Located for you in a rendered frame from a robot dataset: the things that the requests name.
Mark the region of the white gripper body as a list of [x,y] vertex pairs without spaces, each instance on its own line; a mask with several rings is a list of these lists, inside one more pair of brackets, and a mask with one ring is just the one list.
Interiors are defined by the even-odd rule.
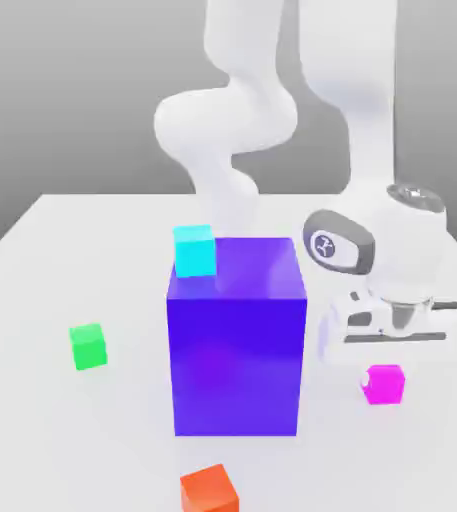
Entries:
[[318,329],[318,355],[321,361],[350,367],[372,365],[415,366],[419,363],[447,362],[454,359],[454,338],[430,340],[380,340],[345,343],[340,333]]

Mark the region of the small magenta cube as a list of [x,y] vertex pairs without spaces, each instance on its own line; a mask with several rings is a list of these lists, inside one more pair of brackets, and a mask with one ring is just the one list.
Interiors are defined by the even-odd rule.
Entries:
[[397,405],[402,402],[405,375],[399,365],[373,365],[366,371],[362,391],[370,405]]

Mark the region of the small orange cube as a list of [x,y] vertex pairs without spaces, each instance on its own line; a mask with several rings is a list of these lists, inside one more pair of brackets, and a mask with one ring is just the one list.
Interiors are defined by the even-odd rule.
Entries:
[[239,496],[222,464],[180,477],[182,512],[240,512]]

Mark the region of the small cyan cube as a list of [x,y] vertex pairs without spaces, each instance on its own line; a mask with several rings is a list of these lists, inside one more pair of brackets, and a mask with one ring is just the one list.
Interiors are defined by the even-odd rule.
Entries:
[[210,225],[176,226],[173,237],[178,278],[214,276],[217,273],[216,240]]

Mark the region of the small green cube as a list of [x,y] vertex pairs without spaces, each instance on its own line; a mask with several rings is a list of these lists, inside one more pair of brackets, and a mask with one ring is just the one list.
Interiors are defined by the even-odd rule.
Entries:
[[78,371],[105,365],[108,361],[106,343],[98,323],[69,329],[75,367]]

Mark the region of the large purple box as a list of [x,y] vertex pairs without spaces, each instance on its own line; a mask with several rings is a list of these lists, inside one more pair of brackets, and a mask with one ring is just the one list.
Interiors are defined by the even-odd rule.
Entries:
[[297,432],[307,294],[289,238],[220,238],[217,273],[166,297],[178,436]]

